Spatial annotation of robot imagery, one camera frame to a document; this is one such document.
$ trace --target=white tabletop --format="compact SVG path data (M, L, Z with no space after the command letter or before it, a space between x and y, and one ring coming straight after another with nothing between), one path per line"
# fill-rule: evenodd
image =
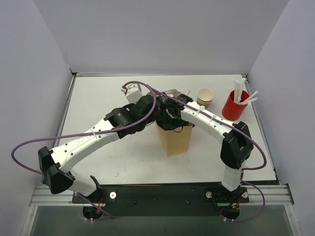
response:
M189 96L194 100L200 89L211 89L215 97L208 110L222 117L221 110L234 89L233 79L237 78L240 75L77 77L63 135L85 132L114 108L127 104L120 87L131 80L145 82L160 91L176 89L186 93L190 89ZM251 106L245 109L240 120L248 125L252 138L268 157L264 169L245 171L244 180L275 180ZM222 180L224 172L220 151L221 145L216 139L195 127L189 151L167 157L155 125L150 125L142 132L127 135L97 150L74 169L95 176L100 184L217 182ZM260 152L254 148L246 166L256 167L262 163Z

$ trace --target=beige cup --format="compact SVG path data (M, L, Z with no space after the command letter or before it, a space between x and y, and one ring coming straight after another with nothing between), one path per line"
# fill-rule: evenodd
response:
M197 103L199 106L204 106L207 109L214 98L214 93L206 88L198 92Z

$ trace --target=white wall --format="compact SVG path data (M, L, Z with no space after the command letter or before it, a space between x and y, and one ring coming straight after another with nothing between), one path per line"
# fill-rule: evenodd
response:
M315 232L315 1L290 0L249 73L282 183L304 235Z
M32 0L0 1L0 228L20 234L35 184L41 177L10 157L20 142L54 136L61 119L71 73ZM17 153L39 170L37 150Z
M34 0L74 72L249 72L288 0Z

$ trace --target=cardboard box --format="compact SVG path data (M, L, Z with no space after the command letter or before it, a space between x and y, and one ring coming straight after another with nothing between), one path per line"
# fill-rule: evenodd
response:
M167 156L173 156L188 151L192 125L178 127L175 130L165 131L157 124L157 132Z

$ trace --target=red container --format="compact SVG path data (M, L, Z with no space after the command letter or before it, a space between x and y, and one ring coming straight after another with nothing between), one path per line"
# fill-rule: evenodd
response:
M246 100L250 95L246 92L242 92L241 102ZM228 120L237 120L240 118L247 105L239 105L234 102L234 90L230 93L227 101L222 109L222 115Z

